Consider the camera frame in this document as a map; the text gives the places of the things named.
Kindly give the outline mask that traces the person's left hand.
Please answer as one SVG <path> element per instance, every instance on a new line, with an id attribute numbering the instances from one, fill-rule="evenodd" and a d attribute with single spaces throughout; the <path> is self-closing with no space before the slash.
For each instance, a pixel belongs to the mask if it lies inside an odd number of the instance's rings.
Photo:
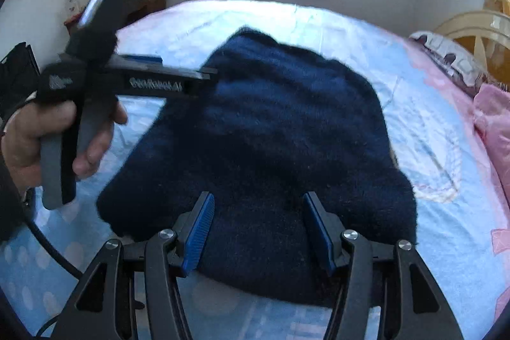
<path id="1" fill-rule="evenodd" d="M 71 127 L 76 106 L 67 101 L 58 105 L 40 106 L 29 103 L 21 107 L 7 122 L 1 150 L 7 169 L 19 192 L 41 184 L 40 138 L 58 134 Z M 102 124 L 88 148 L 73 161 L 73 171 L 80 179 L 94 175 L 113 141 L 114 125 L 125 125 L 128 116 L 119 101 Z"/>

